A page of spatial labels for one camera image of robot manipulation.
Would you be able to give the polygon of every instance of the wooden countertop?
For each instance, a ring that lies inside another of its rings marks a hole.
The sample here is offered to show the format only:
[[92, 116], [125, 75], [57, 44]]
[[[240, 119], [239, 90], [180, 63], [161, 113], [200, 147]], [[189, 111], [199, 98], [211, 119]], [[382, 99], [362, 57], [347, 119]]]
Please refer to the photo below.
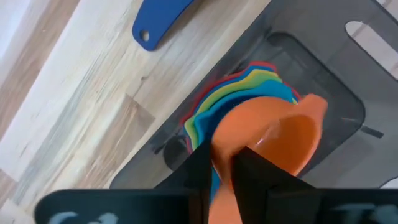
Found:
[[0, 223], [107, 187], [269, 0], [203, 1], [155, 52], [131, 35], [141, 2], [2, 2]]

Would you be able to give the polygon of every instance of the blue utensil handle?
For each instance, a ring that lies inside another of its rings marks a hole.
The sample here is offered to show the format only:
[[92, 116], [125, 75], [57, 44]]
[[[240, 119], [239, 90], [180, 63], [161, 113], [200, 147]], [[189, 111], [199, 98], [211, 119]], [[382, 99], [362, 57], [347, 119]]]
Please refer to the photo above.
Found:
[[132, 26], [133, 37], [144, 49], [155, 50], [168, 29], [194, 1], [144, 0]]

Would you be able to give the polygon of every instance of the gray translucent tray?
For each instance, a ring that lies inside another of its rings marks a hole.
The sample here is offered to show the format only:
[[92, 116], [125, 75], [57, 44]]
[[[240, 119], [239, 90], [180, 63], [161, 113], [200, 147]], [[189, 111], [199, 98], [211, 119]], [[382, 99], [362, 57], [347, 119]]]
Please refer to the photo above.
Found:
[[398, 23], [376, 1], [272, 0], [111, 187], [153, 187], [166, 178], [188, 157], [180, 120], [195, 96], [253, 60], [275, 64], [301, 95], [329, 102], [320, 145], [300, 174], [304, 180], [319, 187], [378, 187], [397, 176], [398, 162], [382, 158], [398, 158], [398, 85], [346, 33], [349, 21], [368, 24], [398, 50]]

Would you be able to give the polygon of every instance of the light wood surface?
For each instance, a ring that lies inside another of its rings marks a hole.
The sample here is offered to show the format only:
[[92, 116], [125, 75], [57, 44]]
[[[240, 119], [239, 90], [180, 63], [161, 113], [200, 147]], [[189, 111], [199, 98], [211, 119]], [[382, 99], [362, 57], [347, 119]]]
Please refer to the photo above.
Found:
[[203, 0], [155, 52], [131, 35], [141, 3], [0, 0], [0, 223], [108, 187], [269, 0]]

